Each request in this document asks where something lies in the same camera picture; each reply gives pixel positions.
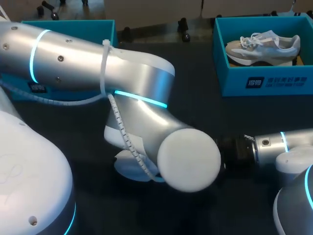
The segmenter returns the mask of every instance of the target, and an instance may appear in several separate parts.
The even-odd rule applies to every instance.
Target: shoe sole
[[[267,65],[272,65],[272,66],[292,66],[293,62],[292,60],[290,61],[284,61],[284,60],[277,60],[277,59],[266,59],[266,60],[244,60],[244,59],[239,59],[234,56],[228,55],[228,58],[237,64],[241,66],[252,66],[252,65],[257,65],[257,64],[263,64],[263,66]]]

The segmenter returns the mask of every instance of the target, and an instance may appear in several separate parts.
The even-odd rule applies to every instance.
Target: logo
[[[45,86],[38,83],[29,82],[28,86],[32,93],[47,93],[47,89],[45,88]]]
[[[246,83],[246,88],[261,88],[264,77],[250,77]]]

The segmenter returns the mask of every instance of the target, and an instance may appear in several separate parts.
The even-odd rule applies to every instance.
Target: round white joint cap
[[[218,176],[221,154],[206,133],[181,129],[162,142],[157,166],[171,187],[183,192],[196,192],[211,185]]]

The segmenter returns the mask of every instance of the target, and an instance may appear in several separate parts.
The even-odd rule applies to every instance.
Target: cable
[[[114,99],[114,96],[112,94],[108,94],[108,99],[111,103],[112,109],[113,109],[113,113],[115,116],[115,119],[117,121],[118,124],[118,128],[122,134],[122,137],[124,139],[125,144],[127,145],[127,148],[129,149],[129,151],[131,152],[131,154],[135,157],[135,159],[137,160],[139,166],[143,169],[143,171],[150,177],[150,179],[152,179],[155,182],[164,182],[163,178],[160,177],[155,177],[150,170],[147,168],[146,164],[144,163],[141,154],[139,154],[137,152],[137,150],[135,149],[133,143],[131,142],[131,139],[125,129],[122,117],[121,117],[121,113],[118,110],[116,101]]]
[[[97,96],[94,96],[89,99],[84,99],[84,100],[79,100],[79,101],[59,101],[59,100],[53,100],[53,99],[47,99],[47,98],[42,98],[30,93],[27,93],[25,91],[22,91],[21,89],[18,89],[16,87],[13,87],[9,85],[8,83],[3,82],[0,79],[0,85],[7,88],[9,91],[14,92],[16,94],[19,94],[21,96],[24,96],[25,98],[37,101],[39,103],[43,104],[51,104],[51,105],[57,105],[57,106],[79,106],[79,105],[86,105],[86,104],[91,104],[93,102],[96,102],[100,99],[103,98],[102,94],[99,94]]]
[[[10,18],[8,17],[8,15],[6,14],[6,12],[4,11],[4,9],[2,8],[1,5],[0,5],[0,12],[3,14],[3,16],[4,16],[8,21],[11,21]]]

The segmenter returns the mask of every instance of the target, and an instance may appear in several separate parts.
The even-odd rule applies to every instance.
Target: white robotic arm
[[[171,63],[22,23],[2,21],[0,32],[1,73],[58,89],[101,89],[116,104],[105,128],[108,142],[149,157],[165,182],[178,190],[199,191],[215,180],[221,159],[214,141],[166,109],[175,75]]]

